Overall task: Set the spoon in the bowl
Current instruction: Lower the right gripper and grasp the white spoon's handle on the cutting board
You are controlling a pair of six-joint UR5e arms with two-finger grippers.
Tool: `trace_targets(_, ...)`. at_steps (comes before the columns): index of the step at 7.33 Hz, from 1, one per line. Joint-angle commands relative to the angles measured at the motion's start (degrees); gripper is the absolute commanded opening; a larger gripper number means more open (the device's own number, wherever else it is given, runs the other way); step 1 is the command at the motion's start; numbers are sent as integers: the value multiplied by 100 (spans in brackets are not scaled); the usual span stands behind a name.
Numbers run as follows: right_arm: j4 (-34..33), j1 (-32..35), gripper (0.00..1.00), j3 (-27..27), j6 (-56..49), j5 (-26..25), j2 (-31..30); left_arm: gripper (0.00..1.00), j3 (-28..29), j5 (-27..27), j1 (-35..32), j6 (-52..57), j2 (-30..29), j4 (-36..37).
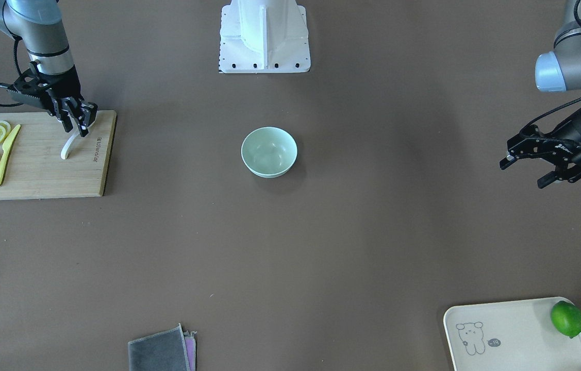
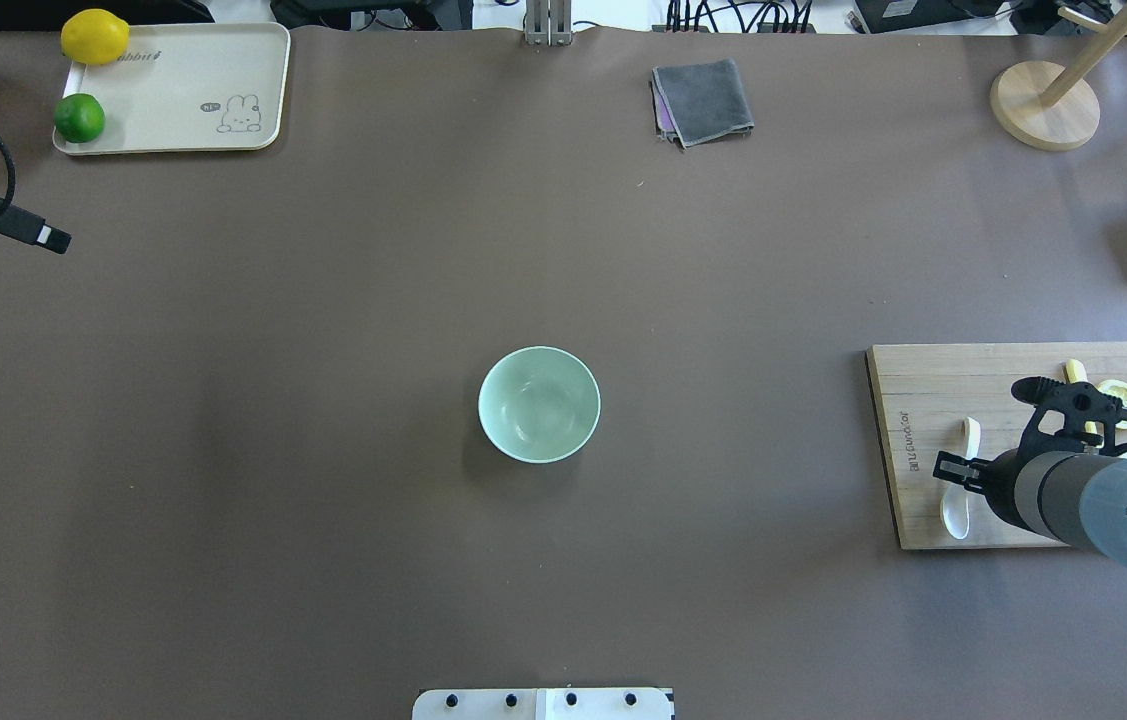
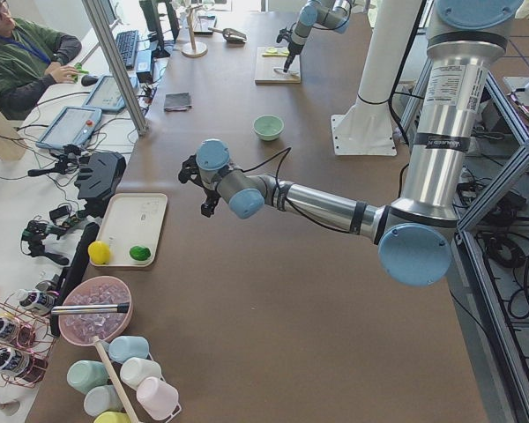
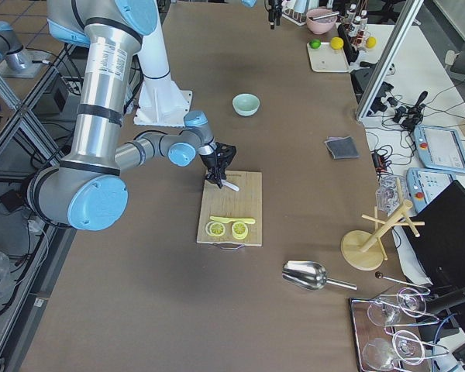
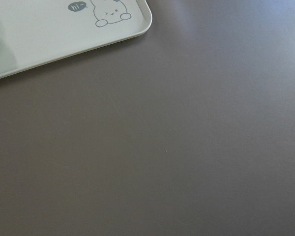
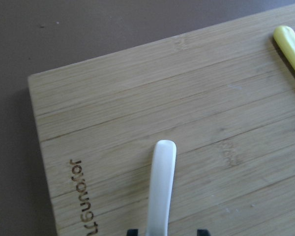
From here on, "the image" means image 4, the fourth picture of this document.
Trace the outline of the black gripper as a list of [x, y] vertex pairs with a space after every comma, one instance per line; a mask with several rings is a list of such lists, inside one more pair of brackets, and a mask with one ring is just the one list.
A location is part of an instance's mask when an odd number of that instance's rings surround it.
[[200, 153], [200, 158], [207, 168], [205, 180], [221, 189], [226, 179], [226, 168], [236, 155], [236, 146], [214, 142], [205, 146], [204, 151], [204, 154]]

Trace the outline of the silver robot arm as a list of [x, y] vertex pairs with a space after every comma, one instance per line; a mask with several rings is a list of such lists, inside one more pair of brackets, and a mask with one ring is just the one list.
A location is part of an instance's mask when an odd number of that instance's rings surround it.
[[[201, 158], [208, 182], [222, 186], [236, 155], [218, 143], [187, 91], [171, 78], [155, 1], [50, 1], [50, 34], [88, 49], [71, 151], [30, 181], [27, 200], [44, 221], [99, 231], [123, 214], [129, 193], [120, 174], [165, 157], [184, 167]], [[143, 72], [136, 121], [148, 126], [119, 144], [133, 58]]]
[[[252, 8], [257, 4], [257, 0], [242, 0], [241, 4], [247, 8]], [[263, 2], [264, 8], [267, 11], [267, 18], [271, 29], [281, 24], [283, 5], [281, 0], [267, 0]]]

